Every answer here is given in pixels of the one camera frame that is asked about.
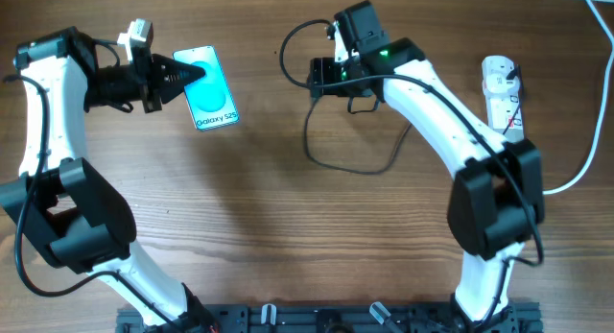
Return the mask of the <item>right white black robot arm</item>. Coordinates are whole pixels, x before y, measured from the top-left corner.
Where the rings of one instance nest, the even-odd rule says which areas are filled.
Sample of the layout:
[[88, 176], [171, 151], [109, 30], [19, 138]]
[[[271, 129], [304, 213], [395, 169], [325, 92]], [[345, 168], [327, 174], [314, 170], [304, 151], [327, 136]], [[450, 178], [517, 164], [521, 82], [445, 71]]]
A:
[[376, 96], [415, 127], [449, 171], [447, 224], [464, 252], [456, 316], [464, 330], [486, 331], [506, 317], [510, 270], [522, 262], [525, 243], [535, 243], [534, 266], [544, 261], [539, 151], [475, 116], [417, 45], [390, 40], [369, 1], [337, 12], [327, 36], [335, 54], [314, 64], [309, 89], [317, 96]]

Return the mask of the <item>blue screen Galaxy smartphone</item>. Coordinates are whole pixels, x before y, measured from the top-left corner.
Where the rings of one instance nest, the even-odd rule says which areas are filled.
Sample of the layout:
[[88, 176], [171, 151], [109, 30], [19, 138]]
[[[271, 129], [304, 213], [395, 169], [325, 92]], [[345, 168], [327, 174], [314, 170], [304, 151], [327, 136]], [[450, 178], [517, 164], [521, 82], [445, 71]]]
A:
[[173, 59], [200, 67], [205, 72], [202, 78], [184, 88], [186, 102], [198, 131], [239, 122], [240, 115], [214, 46], [175, 51]]

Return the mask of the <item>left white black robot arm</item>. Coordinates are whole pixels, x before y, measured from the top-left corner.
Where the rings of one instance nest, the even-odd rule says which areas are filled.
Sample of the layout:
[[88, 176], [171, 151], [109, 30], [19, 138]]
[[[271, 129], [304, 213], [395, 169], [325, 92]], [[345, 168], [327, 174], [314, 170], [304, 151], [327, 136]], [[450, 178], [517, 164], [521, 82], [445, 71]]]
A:
[[140, 102], [159, 111], [204, 76], [153, 53], [153, 37], [151, 22], [132, 21], [105, 42], [127, 54], [108, 67], [98, 62], [100, 41], [74, 27], [18, 45], [13, 76], [26, 89], [26, 148], [17, 179], [1, 187], [1, 205], [16, 226], [13, 257], [27, 288], [34, 285], [23, 260], [30, 243], [81, 284], [104, 282], [136, 310], [144, 332], [216, 332], [216, 318], [139, 244], [129, 204], [87, 158], [84, 117], [92, 108], [129, 113]]

